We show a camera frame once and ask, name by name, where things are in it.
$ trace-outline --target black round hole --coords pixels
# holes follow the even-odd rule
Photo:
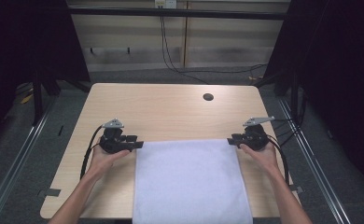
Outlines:
[[[204,100],[206,101],[212,101],[214,100],[214,95],[211,94],[211,93],[206,93],[204,96],[203,96]]]

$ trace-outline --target table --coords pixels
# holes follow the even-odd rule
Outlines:
[[[211,93],[212,101],[203,95]],[[51,189],[40,214],[50,218],[72,193],[79,181],[83,156],[95,129],[118,118],[123,134],[138,135],[139,141],[226,139],[242,133],[243,123],[251,117],[267,117],[255,87],[169,84],[95,84],[82,109],[64,152]],[[274,136],[270,122],[262,124]],[[273,191],[264,173],[236,149],[253,217],[279,217]],[[81,217],[132,218],[135,150],[115,162],[96,184]]]

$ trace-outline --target forearm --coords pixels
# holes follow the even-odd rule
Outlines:
[[[279,169],[270,168],[267,173],[272,183],[282,223],[312,223],[290,191]]]
[[[77,223],[95,183],[93,175],[85,174],[49,223]]]

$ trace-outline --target power socket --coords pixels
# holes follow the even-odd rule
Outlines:
[[[155,0],[155,8],[165,8],[165,0]]]
[[[176,0],[165,0],[165,8],[176,8]]]

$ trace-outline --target white cloth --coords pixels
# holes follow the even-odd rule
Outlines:
[[[136,153],[134,224],[253,223],[226,139],[145,142]]]

